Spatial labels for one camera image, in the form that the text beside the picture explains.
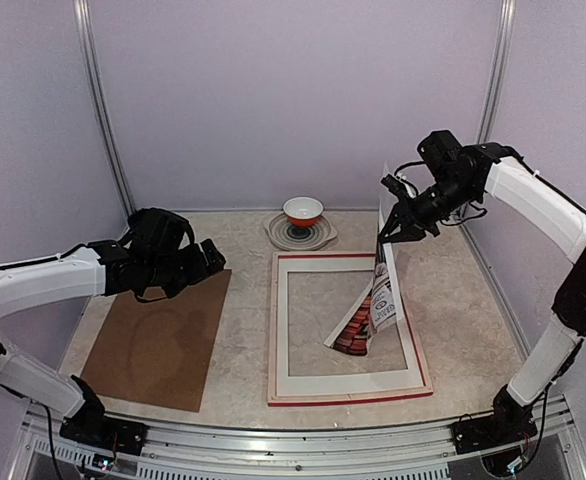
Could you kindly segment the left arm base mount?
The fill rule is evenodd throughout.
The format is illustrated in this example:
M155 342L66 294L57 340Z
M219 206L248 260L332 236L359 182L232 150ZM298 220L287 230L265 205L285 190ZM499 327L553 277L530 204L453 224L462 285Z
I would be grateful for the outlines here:
M60 428L63 438L134 456L141 455L147 433L148 426L140 422L82 412L65 419Z

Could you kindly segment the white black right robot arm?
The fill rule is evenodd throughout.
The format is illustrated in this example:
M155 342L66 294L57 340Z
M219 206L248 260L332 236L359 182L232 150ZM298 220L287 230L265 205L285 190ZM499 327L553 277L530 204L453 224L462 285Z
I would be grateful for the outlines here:
M385 172L381 183L394 203L378 240L382 244L436 237L445 221L464 205L486 198L518 216L516 230L534 233L533 250L543 240L547 259L564 264L549 307L550 319L525 362L496 394L484 421L462 421L491 442L534 431L532 409L569 368L586 340L586 208L533 170L513 147L495 142L462 145L448 130L428 134L417 146L414 166L425 167L432 183L417 192L402 179L402 168Z

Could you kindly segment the white mat board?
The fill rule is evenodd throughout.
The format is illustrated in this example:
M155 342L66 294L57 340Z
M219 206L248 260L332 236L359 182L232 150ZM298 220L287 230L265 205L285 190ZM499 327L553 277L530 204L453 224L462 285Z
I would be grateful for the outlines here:
M393 264L373 252L273 256L271 407L353 405L433 393Z

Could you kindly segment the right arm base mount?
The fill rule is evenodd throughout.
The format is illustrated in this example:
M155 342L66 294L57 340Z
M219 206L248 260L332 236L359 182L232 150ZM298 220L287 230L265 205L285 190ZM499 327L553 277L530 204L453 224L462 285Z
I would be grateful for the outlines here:
M454 448L458 455L478 452L531 439L538 434L533 420L515 426L499 426L494 415L462 416L450 426Z

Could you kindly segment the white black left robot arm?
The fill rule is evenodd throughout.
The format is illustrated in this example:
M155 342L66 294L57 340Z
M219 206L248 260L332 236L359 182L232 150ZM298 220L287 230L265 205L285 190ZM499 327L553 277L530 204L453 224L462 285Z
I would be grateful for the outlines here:
M79 243L50 256L0 263L0 321L76 299L130 293L145 302L150 288L172 299L220 273L226 259L210 239L198 241L190 222L161 208L127 220L117 240ZM0 335L0 387L60 413L72 432L106 443L113 424L88 383L63 376Z

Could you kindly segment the red wooden picture frame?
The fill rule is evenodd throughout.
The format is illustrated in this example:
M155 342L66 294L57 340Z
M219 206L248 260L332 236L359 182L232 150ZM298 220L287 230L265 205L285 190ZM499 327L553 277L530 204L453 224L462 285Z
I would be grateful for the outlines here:
M368 252L277 252L272 260L267 404L270 407L321 407L397 401L433 393L419 337L406 318L396 327L406 368L351 375L289 374L288 276L291 273L370 271Z

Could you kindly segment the cat photo print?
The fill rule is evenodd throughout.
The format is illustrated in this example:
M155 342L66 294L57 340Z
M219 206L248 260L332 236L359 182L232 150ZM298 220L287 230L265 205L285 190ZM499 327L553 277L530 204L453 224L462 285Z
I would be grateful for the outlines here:
M393 248L378 241L372 280L323 345L342 354L364 357L376 334L398 327L405 319Z

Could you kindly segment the brown backing board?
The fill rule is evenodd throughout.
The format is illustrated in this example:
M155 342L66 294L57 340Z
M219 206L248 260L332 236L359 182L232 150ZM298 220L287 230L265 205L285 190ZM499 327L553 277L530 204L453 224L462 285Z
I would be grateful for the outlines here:
M224 270L168 300L154 288L149 304L118 295L81 378L102 396L197 413L231 275Z

